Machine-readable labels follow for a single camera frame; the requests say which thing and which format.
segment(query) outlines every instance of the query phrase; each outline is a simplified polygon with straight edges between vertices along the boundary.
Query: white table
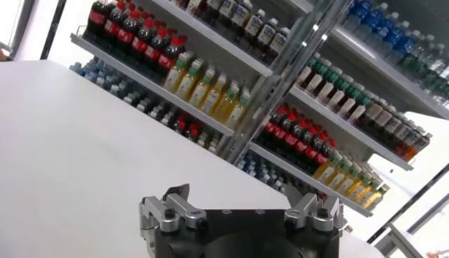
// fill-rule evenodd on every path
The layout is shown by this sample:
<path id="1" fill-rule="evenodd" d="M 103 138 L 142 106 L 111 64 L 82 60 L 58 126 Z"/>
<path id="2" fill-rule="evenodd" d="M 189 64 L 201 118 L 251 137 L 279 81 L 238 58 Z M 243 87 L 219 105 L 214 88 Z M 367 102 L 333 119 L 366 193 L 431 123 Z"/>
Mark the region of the white table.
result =
<path id="1" fill-rule="evenodd" d="M 0 82 L 1 258 L 146 258 L 138 202 L 178 184 L 199 208 L 288 207 L 58 64 L 0 64 Z M 341 246 L 341 257 L 382 257 L 350 235 Z"/>

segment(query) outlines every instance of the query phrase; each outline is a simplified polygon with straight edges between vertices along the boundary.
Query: metal shelf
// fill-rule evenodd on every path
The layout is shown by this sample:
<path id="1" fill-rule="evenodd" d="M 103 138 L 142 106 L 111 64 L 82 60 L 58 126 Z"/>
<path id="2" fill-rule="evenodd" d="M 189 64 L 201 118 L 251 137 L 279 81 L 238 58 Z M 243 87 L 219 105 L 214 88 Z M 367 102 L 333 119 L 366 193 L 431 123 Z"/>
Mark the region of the metal shelf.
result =
<path id="1" fill-rule="evenodd" d="M 174 15 L 177 19 L 183 21 L 186 25 L 196 30 L 198 33 L 210 39 L 213 43 L 233 55 L 235 58 L 240 59 L 240 61 L 246 63 L 249 67 L 252 67 L 259 74 L 265 77 L 273 74 L 273 71 L 270 68 L 257 61 L 245 51 L 241 50 L 238 46 L 235 46 L 233 43 L 229 42 L 202 21 L 197 20 L 186 11 L 177 7 L 174 2 L 167 0 L 152 0 L 152 2 Z"/>
<path id="2" fill-rule="evenodd" d="M 117 60 L 115 57 L 112 57 L 109 53 L 104 52 L 102 49 L 83 39 L 81 36 L 71 34 L 70 38 L 72 39 L 73 43 L 75 43 L 82 49 L 92 53 L 94 56 L 103 60 L 106 64 L 111 65 L 112 67 L 119 70 L 126 76 L 132 78 L 134 81 L 137 81 L 138 83 L 142 84 L 144 87 L 146 87 L 153 93 L 156 93 L 163 99 L 171 102 L 175 106 L 191 114 L 193 117 L 197 118 L 201 122 L 205 123 L 206 125 L 209 125 L 211 128 L 217 130 L 218 132 L 226 136 L 232 136 L 234 134 L 233 130 L 222 125 L 220 122 L 211 118 L 209 115 L 203 113 L 202 111 L 199 111 L 197 108 L 193 107 L 189 103 L 180 99 L 178 96 L 172 94 L 170 91 L 166 90 L 165 88 L 162 88 L 157 83 L 151 81 L 147 77 L 141 75 L 139 72 L 130 68 L 128 65 L 122 63 L 122 61 Z"/>
<path id="3" fill-rule="evenodd" d="M 287 161 L 283 160 L 282 158 L 279 158 L 278 156 L 274 155 L 270 151 L 267 151 L 266 149 L 262 148 L 261 146 L 253 143 L 253 144 L 251 144 L 250 150 L 254 151 L 257 155 L 263 157 L 264 159 L 268 160 L 269 162 L 273 163 L 274 165 L 277 165 L 281 169 L 290 173 L 292 176 L 294 176 L 294 177 L 298 178 L 299 180 L 303 181 L 304 183 L 314 187 L 315 189 L 317 189 L 327 195 L 338 196 L 338 198 L 340 198 L 340 201 L 342 203 L 347 205 L 352 210 L 355 210 L 358 213 L 362 214 L 363 216 L 371 217 L 373 215 L 372 212 L 370 212 L 369 210 L 363 209 L 359 204 L 349 200 L 347 197 L 332 190 L 331 188 L 327 187 L 326 185 L 322 184 L 321 182 L 316 181 L 313 177 L 310 177 L 305 172 L 303 172 L 300 169 L 296 168 L 295 166 L 289 164 Z"/>
<path id="4" fill-rule="evenodd" d="M 353 126 L 352 124 L 345 121 L 343 118 L 339 117 L 336 113 L 329 110 L 327 107 L 323 106 L 320 102 L 306 94 L 299 88 L 292 87 L 290 89 L 290 94 L 296 97 L 298 100 L 316 110 L 339 129 L 345 131 L 348 135 L 351 135 L 358 144 L 373 150 L 375 153 L 381 155 L 392 163 L 398 165 L 404 170 L 412 170 L 413 167 L 404 161 L 402 158 L 398 157 L 396 154 L 382 146 L 379 142 L 376 142 L 373 138 L 366 135 L 364 132 Z"/>

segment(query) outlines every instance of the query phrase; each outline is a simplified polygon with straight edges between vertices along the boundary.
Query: red label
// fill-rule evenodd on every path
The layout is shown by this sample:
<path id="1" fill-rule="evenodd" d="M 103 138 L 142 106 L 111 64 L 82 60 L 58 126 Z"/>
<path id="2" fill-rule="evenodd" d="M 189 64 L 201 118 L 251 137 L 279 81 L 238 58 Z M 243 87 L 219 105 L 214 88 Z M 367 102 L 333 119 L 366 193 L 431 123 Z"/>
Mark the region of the red label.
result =
<path id="1" fill-rule="evenodd" d="M 133 40 L 133 48 L 137 51 L 143 53 L 147 49 L 147 44 L 144 41 L 141 41 L 139 38 L 135 37 Z"/>
<path id="2" fill-rule="evenodd" d="M 297 141 L 296 150 L 299 152 L 303 152 L 305 149 L 307 149 L 307 145 L 302 143 L 301 141 Z"/>
<path id="3" fill-rule="evenodd" d="M 297 142 L 297 138 L 293 136 L 291 133 L 289 133 L 287 134 L 285 141 L 287 142 L 288 145 L 294 146 Z"/>
<path id="4" fill-rule="evenodd" d="M 123 29 L 120 29 L 119 33 L 117 34 L 117 38 L 124 43 L 131 44 L 133 42 L 134 35 L 130 32 L 125 32 Z"/>
<path id="5" fill-rule="evenodd" d="M 111 22 L 110 20 L 106 21 L 105 31 L 107 33 L 112 34 L 112 35 L 117 35 L 117 33 L 119 33 L 119 30 L 120 30 L 120 26 Z"/>
<path id="6" fill-rule="evenodd" d="M 97 13 L 95 11 L 91 11 L 89 14 L 89 20 L 93 21 L 94 23 L 98 25 L 103 25 L 105 23 L 106 15 L 103 15 L 101 13 Z"/>
<path id="7" fill-rule="evenodd" d="M 165 68 L 171 68 L 175 65 L 175 60 L 167 58 L 165 55 L 161 55 L 159 58 L 159 66 L 165 67 Z"/>
<path id="8" fill-rule="evenodd" d="M 158 50 L 152 48 L 151 46 L 148 46 L 147 50 L 145 51 L 145 55 L 149 59 L 153 59 L 153 60 L 157 61 L 159 59 L 159 56 L 161 55 L 161 53 Z"/>

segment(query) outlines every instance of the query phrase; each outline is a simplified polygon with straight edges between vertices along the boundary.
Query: red bottle cap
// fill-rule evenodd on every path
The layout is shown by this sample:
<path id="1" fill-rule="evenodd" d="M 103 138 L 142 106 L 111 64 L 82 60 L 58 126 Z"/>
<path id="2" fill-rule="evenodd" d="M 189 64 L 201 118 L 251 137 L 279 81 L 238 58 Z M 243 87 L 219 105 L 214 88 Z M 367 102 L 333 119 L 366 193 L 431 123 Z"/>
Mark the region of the red bottle cap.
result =
<path id="1" fill-rule="evenodd" d="M 134 19 L 138 19 L 139 16 L 140 16 L 140 14 L 139 14 L 139 12 L 137 12 L 137 11 L 132 11 L 131 14 L 130 14 L 130 16 L 131 16 L 132 18 L 134 18 Z"/>

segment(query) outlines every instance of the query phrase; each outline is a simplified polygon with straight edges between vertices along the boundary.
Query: shelf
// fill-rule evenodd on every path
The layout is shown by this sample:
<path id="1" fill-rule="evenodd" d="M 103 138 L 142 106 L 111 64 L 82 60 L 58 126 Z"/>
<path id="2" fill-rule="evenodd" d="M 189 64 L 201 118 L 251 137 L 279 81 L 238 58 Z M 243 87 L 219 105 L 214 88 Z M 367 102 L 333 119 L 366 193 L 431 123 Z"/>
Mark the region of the shelf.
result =
<path id="1" fill-rule="evenodd" d="M 353 126 L 352 124 L 346 122 L 343 118 L 339 117 L 336 113 L 329 110 L 327 107 L 323 106 L 320 102 L 306 94 L 299 88 L 292 87 L 290 89 L 290 94 L 314 109 L 320 115 L 324 116 L 333 125 L 337 126 L 340 130 L 345 131 L 348 135 L 351 135 L 354 141 L 358 145 L 362 145 L 365 148 L 371 149 L 376 154 L 381 155 L 385 159 L 391 161 L 392 163 L 398 165 L 404 170 L 412 170 L 413 167 L 404 161 L 402 158 L 398 157 L 396 154 L 388 150 L 386 147 L 382 146 L 379 142 L 375 141 L 370 136 L 366 135 L 364 132 Z"/>
<path id="2" fill-rule="evenodd" d="M 342 203 L 347 205 L 352 210 L 355 210 L 358 213 L 362 214 L 363 216 L 371 217 L 373 215 L 372 212 L 370 212 L 366 209 L 363 209 L 357 203 L 349 200 L 347 197 L 332 190 L 331 188 L 327 187 L 326 185 L 322 184 L 321 182 L 316 181 L 313 177 L 310 177 L 305 172 L 302 172 L 300 169 L 289 164 L 287 161 L 284 161 L 282 158 L 279 158 L 278 156 L 274 155 L 270 151 L 267 151 L 266 149 L 262 148 L 261 146 L 259 146 L 257 144 L 252 144 L 250 147 L 250 150 L 255 152 L 257 155 L 263 157 L 264 159 L 268 160 L 269 162 L 273 163 L 274 165 L 277 165 L 278 167 L 280 167 L 281 169 L 290 173 L 292 176 L 298 178 L 299 180 L 303 181 L 304 183 L 314 187 L 315 189 L 317 189 L 329 196 L 338 196 L 338 198 L 340 199 L 340 201 Z"/>
<path id="3" fill-rule="evenodd" d="M 178 96 L 172 94 L 170 91 L 166 90 L 165 88 L 162 88 L 159 84 L 151 81 L 150 79 L 141 75 L 139 72 L 135 71 L 134 69 L 131 69 L 128 65 L 122 63 L 122 61 L 119 61 L 116 58 L 112 57 L 110 54 L 106 53 L 101 48 L 98 48 L 97 46 L 95 46 L 92 43 L 88 42 L 87 40 L 83 39 L 81 36 L 72 34 L 70 36 L 70 38 L 72 39 L 73 43 L 75 43 L 82 49 L 87 50 L 88 52 L 92 53 L 94 56 L 103 60 L 106 64 L 111 65 L 113 68 L 119 70 L 121 73 L 132 78 L 134 81 L 137 81 L 138 83 L 140 83 L 141 85 L 143 85 L 144 87 L 146 87 L 147 89 L 152 91 L 153 93 L 156 93 L 157 95 L 161 96 L 163 99 L 169 101 L 170 103 L 174 104 L 175 106 L 177 106 L 180 109 L 184 110 L 185 112 L 189 113 L 190 115 L 197 118 L 204 124 L 209 125 L 211 128 L 217 130 L 218 132 L 222 133 L 223 135 L 232 136 L 234 134 L 233 130 L 222 125 L 220 122 L 211 118 L 207 114 L 199 111 L 198 109 L 196 109 L 189 103 L 180 99 Z"/>
<path id="4" fill-rule="evenodd" d="M 409 111 L 449 119 L 449 110 L 439 105 L 436 100 L 421 90 L 416 83 L 402 75 L 399 70 L 391 66 L 382 56 L 365 45 L 364 42 L 360 42 L 355 36 L 339 26 L 332 30 L 331 36 L 356 58 L 367 64 L 369 69 L 374 69 L 377 74 L 388 80 L 390 84 L 385 86 L 389 88 L 388 90 L 399 91 L 396 94 L 400 95 L 403 100 L 412 100 L 406 107 Z"/>
<path id="5" fill-rule="evenodd" d="M 235 58 L 246 63 L 249 67 L 252 67 L 259 74 L 265 77 L 271 76 L 273 74 L 273 71 L 270 68 L 257 61 L 245 51 L 241 50 L 238 46 L 235 46 L 233 43 L 229 42 L 227 39 L 211 29 L 208 25 L 204 24 L 202 21 L 197 20 L 186 11 L 177 7 L 174 2 L 167 0 L 152 0 L 152 2 L 157 4 L 170 14 L 174 15 L 177 19 L 183 21 L 186 25 L 188 25 L 198 33 L 204 35 L 206 38 L 221 47 L 223 50 L 233 55 Z"/>

